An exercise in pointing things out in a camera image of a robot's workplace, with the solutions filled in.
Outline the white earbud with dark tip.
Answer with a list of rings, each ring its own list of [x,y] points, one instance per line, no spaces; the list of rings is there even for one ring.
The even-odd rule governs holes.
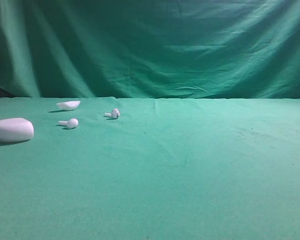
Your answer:
[[[118,119],[120,117],[120,112],[117,108],[114,108],[111,112],[105,112],[104,116],[110,119]]]

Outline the white earbud near case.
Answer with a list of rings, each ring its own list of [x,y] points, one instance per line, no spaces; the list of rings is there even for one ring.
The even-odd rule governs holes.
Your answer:
[[[59,120],[58,125],[63,126],[66,129],[75,129],[79,126],[79,121],[76,118],[71,118],[68,121]]]

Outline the white earbud charging case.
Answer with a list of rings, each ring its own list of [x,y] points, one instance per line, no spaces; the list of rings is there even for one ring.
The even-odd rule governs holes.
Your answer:
[[[18,143],[34,137],[34,126],[25,118],[7,118],[0,120],[0,143]]]

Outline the green table cloth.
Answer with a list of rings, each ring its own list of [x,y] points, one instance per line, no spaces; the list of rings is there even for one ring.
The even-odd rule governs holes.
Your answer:
[[[300,240],[300,99],[57,102],[0,98],[0,240]]]

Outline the green backdrop cloth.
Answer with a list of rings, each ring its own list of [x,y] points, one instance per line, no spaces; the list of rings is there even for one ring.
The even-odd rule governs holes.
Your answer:
[[[300,0],[0,0],[0,97],[300,99]]]

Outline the white case lid piece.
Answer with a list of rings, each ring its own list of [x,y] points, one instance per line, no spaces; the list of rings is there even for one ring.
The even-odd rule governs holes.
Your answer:
[[[80,103],[81,103],[80,100],[73,100],[73,101],[58,102],[56,103],[56,105],[61,110],[73,111],[80,105]]]

